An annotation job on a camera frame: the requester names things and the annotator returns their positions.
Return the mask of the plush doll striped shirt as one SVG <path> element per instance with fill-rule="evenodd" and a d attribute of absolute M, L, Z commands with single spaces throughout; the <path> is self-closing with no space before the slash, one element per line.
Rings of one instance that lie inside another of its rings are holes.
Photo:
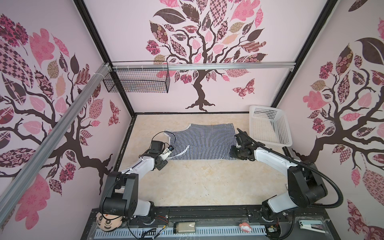
<path fill-rule="evenodd" d="M 97 213 L 97 226 L 104 232 L 112 232 L 119 228 L 123 223 L 122 216 Z"/>

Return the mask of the pink toy on rail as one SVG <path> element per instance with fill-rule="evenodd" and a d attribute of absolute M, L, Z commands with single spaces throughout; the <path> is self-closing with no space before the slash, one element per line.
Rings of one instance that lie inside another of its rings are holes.
<path fill-rule="evenodd" d="M 239 228 L 244 233 L 251 233 L 252 232 L 252 227 L 246 222 L 240 223 Z"/>

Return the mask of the beige box on rail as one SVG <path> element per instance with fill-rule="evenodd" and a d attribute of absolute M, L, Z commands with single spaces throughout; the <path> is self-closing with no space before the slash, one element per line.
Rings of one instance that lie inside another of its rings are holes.
<path fill-rule="evenodd" d="M 195 222 L 180 222 L 174 226 L 175 234 L 193 234 L 196 232 Z"/>

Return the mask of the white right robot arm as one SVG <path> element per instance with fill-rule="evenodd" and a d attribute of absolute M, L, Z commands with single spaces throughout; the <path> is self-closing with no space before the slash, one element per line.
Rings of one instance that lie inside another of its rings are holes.
<path fill-rule="evenodd" d="M 307 208 L 328 194 L 323 178 L 315 173 L 315 166 L 308 166 L 278 153 L 251 139 L 246 132 L 235 135 L 236 145 L 230 156 L 239 160 L 264 163 L 287 177 L 288 190 L 262 203 L 262 217 L 272 221 L 280 212 L 295 208 Z"/>

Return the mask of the black right corner frame post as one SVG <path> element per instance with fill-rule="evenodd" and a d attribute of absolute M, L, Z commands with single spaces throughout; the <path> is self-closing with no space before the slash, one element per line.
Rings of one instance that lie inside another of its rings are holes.
<path fill-rule="evenodd" d="M 339 4 L 339 1 L 337 0 L 328 0 L 326 1 L 322 11 L 320 12 L 314 26 L 312 27 L 306 41 L 304 42 L 303 47 L 299 51 L 298 56 L 295 60 L 295 66 L 292 68 L 292 70 L 289 70 L 287 73 L 286 78 L 282 82 L 279 90 L 277 91 L 272 103 L 271 107 L 277 108 L 279 104 L 282 102 L 283 97 L 287 93 L 291 83 L 294 81 L 295 77 L 297 76 L 299 70 L 301 69 L 302 65 L 304 64 L 305 60 L 309 56 L 310 51 L 316 44 L 316 41 L 320 37 L 322 31 L 324 30 L 326 24 L 330 20 L 334 10 L 337 8 Z"/>

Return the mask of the black corner frame post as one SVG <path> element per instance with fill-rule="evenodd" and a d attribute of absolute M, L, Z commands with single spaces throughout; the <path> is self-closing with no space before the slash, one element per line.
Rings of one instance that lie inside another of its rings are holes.
<path fill-rule="evenodd" d="M 271 107 L 277 108 L 279 104 L 282 102 L 283 97 L 287 93 L 291 83 L 294 81 L 295 77 L 297 76 L 299 70 L 301 69 L 302 65 L 304 64 L 305 60 L 309 56 L 310 51 L 316 44 L 316 41 L 320 37 L 322 31 L 324 30 L 326 24 L 330 20 L 334 10 L 337 8 L 339 4 L 339 1 L 337 0 L 328 0 L 326 1 L 322 11 L 320 12 L 314 26 L 312 27 L 306 41 L 304 42 L 303 47 L 299 51 L 298 56 L 295 60 L 295 66 L 292 68 L 292 70 L 289 70 L 287 73 L 286 78 L 282 82 L 279 90 L 277 91 L 272 103 Z"/>
<path fill-rule="evenodd" d="M 111 68 L 113 67 L 113 64 L 112 64 L 112 61 L 111 61 L 111 58 L 107 52 L 107 49 L 101 39 L 101 36 L 96 28 L 96 25 L 90 15 L 90 12 L 86 6 L 86 3 L 85 1 L 83 0 L 74 0 L 74 4 L 84 22 L 84 24 L 86 25 L 86 28 L 103 60 L 103 62 L 105 63 L 108 63 Z M 127 94 L 124 92 L 123 90 L 123 86 L 121 84 L 121 81 L 119 79 L 119 77 L 117 76 L 117 74 L 114 72 L 114 70 L 111 70 L 111 74 L 112 74 L 112 79 L 115 83 L 115 85 L 117 86 L 117 90 L 118 92 L 120 93 L 121 95 L 121 98 L 130 114 L 130 116 L 132 118 L 134 118 L 136 116 L 136 113 L 134 111 L 134 108 L 132 106 L 132 104 L 130 103 L 130 100 L 127 96 Z"/>

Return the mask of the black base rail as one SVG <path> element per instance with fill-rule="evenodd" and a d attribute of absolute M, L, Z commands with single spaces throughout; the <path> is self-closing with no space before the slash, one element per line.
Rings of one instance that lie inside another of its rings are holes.
<path fill-rule="evenodd" d="M 112 232 L 102 231 L 96 223 L 93 209 L 82 240 L 338 240 L 332 221 L 323 209 L 287 210 L 272 221 L 262 218 L 260 205 L 156 207 L 155 218 L 133 217 Z M 321 221 L 326 233 L 300 229 L 299 220 Z M 175 234 L 180 222 L 195 222 L 193 234 Z M 251 233 L 240 230 L 246 222 Z"/>

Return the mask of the aluminium rail left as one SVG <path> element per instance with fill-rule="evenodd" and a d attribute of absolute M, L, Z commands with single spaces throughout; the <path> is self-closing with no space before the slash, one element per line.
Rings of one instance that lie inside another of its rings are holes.
<path fill-rule="evenodd" d="M 110 63 L 103 63 L 98 68 L 98 70 L 91 77 L 91 82 L 86 84 L 83 91 L 55 125 L 52 132 L 37 148 L 32 158 L 22 167 L 15 179 L 3 192 L 1 195 L 1 224 L 3 224 L 10 215 L 11 211 L 17 205 L 20 198 L 31 185 L 44 163 L 48 160 L 51 153 L 55 150 L 64 134 L 67 132 L 71 123 L 75 121 L 75 118 L 79 115 L 81 109 L 85 106 L 94 90 L 110 72 L 110 70 Z"/>

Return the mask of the aluminium rail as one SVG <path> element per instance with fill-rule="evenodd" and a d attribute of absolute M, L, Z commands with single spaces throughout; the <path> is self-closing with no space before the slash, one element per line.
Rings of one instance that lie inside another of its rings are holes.
<path fill-rule="evenodd" d="M 98 70 L 91 77 L 91 82 L 86 84 L 83 91 L 55 125 L 52 132 L 37 148 L 32 158 L 22 167 L 15 179 L 3 192 L 1 195 L 1 224 L 3 224 L 10 215 L 11 211 L 17 205 L 20 198 L 31 185 L 44 163 L 48 160 L 51 153 L 55 150 L 64 134 L 67 132 L 71 123 L 75 121 L 75 118 L 79 115 L 81 109 L 85 106 L 94 90 L 110 72 L 110 70 L 110 63 L 103 63 L 98 68 Z"/>
<path fill-rule="evenodd" d="M 293 69 L 296 63 L 294 62 L 260 62 L 260 63 L 219 63 L 219 64 L 136 64 L 136 65 L 117 65 L 114 70 L 133 70 L 133 69 L 159 69 L 169 71 L 184 71 L 184 70 L 232 70 L 232 69 Z"/>

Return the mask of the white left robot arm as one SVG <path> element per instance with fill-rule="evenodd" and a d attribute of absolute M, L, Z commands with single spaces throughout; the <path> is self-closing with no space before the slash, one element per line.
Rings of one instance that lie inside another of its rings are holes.
<path fill-rule="evenodd" d="M 164 168 L 174 147 L 160 141 L 151 141 L 148 150 L 141 154 L 138 161 L 121 172 L 109 173 L 102 193 L 99 212 L 102 217 L 155 218 L 155 205 L 151 201 L 139 199 L 139 182 L 149 172 Z"/>

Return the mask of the white stapler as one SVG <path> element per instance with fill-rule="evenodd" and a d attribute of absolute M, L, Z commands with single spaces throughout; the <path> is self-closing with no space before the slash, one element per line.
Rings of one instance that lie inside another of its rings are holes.
<path fill-rule="evenodd" d="M 313 232 L 325 234 L 325 227 L 321 221 L 316 220 L 299 220 L 298 221 L 300 229 L 309 230 Z"/>

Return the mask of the navy striped tank top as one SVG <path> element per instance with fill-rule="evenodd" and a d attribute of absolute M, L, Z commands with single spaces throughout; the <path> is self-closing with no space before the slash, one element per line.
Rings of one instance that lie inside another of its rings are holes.
<path fill-rule="evenodd" d="M 231 147 L 237 144 L 232 123 L 190 124 L 182 131 L 165 131 L 174 147 L 171 160 L 234 160 Z"/>

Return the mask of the aluminium rail back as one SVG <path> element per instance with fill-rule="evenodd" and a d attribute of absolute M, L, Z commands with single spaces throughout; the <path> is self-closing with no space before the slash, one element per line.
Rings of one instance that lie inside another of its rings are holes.
<path fill-rule="evenodd" d="M 296 63 L 294 62 L 260 62 L 260 63 L 219 63 L 219 64 L 136 64 L 136 65 L 117 65 L 114 70 L 133 70 L 133 69 L 159 69 L 169 71 L 184 71 L 184 70 L 232 70 L 232 69 L 293 69 Z"/>

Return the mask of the white plastic laundry basket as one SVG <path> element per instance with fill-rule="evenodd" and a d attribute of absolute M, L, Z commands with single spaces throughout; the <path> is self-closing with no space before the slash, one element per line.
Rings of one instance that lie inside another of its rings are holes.
<path fill-rule="evenodd" d="M 252 105 L 249 108 L 250 137 L 264 144 L 291 147 L 293 139 L 283 110 Z"/>

